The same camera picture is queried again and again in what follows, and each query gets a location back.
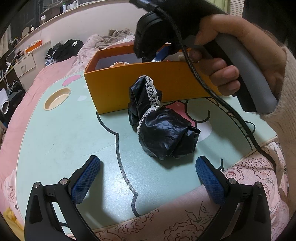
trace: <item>white wall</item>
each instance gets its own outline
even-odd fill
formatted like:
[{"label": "white wall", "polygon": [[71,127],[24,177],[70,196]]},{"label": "white wall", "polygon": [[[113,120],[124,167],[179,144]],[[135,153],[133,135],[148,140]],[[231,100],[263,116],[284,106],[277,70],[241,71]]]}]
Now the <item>white wall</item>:
[{"label": "white wall", "polygon": [[35,29],[18,44],[16,50],[26,49],[39,39],[51,41],[54,46],[69,39],[79,39],[85,43],[92,34],[108,35],[109,29],[129,28],[135,31],[139,18],[145,13],[145,10],[136,8],[128,0],[103,0],[80,6]]}]

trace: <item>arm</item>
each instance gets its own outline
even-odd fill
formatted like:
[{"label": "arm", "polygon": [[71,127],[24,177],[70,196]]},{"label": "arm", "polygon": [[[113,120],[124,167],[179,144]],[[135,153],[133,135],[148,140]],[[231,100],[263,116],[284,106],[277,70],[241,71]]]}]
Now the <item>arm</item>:
[{"label": "arm", "polygon": [[[204,45],[218,33],[231,34],[247,48],[258,63],[279,104],[273,113],[261,116],[278,134],[285,155],[289,179],[289,207],[296,209],[296,60],[286,47],[280,47],[265,32],[248,21],[229,15],[211,15],[200,22],[196,45]],[[227,66],[220,58],[202,59],[192,50],[190,57],[200,61],[201,70],[209,75],[223,95],[232,95],[240,88],[239,70]]]}]

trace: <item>white lace trim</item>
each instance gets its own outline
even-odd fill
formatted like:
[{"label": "white lace trim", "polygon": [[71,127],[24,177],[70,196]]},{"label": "white lace trim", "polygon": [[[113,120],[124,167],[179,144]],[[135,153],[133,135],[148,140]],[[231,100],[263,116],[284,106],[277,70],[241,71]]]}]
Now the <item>white lace trim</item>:
[{"label": "white lace trim", "polygon": [[152,108],[149,108],[145,114],[142,116],[142,118],[140,119],[139,121],[139,125],[137,127],[137,133],[138,133],[138,137],[140,135],[140,127],[142,125],[142,122],[144,121],[144,119],[153,111],[156,111],[156,110],[159,110],[161,108],[161,106],[155,106],[155,107],[152,107]]},{"label": "white lace trim", "polygon": [[157,92],[156,92],[155,86],[153,84],[153,80],[149,76],[146,76],[146,75],[143,75],[140,78],[142,78],[142,77],[144,77],[146,79],[145,89],[146,89],[146,92],[148,94],[148,98],[149,98],[150,106],[151,107],[145,112],[145,114],[142,116],[142,118],[139,121],[139,125],[138,125],[138,128],[137,128],[138,137],[140,135],[140,127],[141,127],[142,122],[144,121],[144,119],[152,111],[159,110],[160,107],[161,107],[160,106],[160,101],[159,101],[158,96],[157,96]]}]

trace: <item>orange container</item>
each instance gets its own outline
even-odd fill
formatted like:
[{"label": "orange container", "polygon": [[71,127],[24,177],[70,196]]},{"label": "orange container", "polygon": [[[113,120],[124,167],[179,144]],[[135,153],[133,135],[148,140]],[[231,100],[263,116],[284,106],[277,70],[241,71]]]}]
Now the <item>orange container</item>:
[{"label": "orange container", "polygon": [[35,43],[33,46],[29,47],[26,49],[26,54],[28,52],[31,52],[32,50],[34,50],[35,48],[39,47],[40,45],[42,45],[42,40],[39,40],[37,43]]},{"label": "orange container", "polygon": [[[116,62],[123,56],[136,58],[133,45],[98,51],[86,67],[84,77],[99,114],[127,109],[129,87],[142,75],[151,77],[155,87],[163,92],[162,102],[209,97],[184,62],[134,63],[113,68],[103,66],[96,70],[98,66],[102,67],[101,62],[106,65],[107,60]],[[195,67],[206,84],[220,95],[209,77],[200,72],[198,63]]]}]

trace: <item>beige sweater sleeve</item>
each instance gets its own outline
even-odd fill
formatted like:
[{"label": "beige sweater sleeve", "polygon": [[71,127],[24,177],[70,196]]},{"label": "beige sweater sleeve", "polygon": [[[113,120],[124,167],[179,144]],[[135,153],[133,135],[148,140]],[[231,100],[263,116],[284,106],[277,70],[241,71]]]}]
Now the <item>beige sweater sleeve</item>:
[{"label": "beige sweater sleeve", "polygon": [[285,78],[275,111],[261,116],[277,133],[287,165],[289,181],[290,216],[296,210],[296,59],[283,47],[287,54]]}]

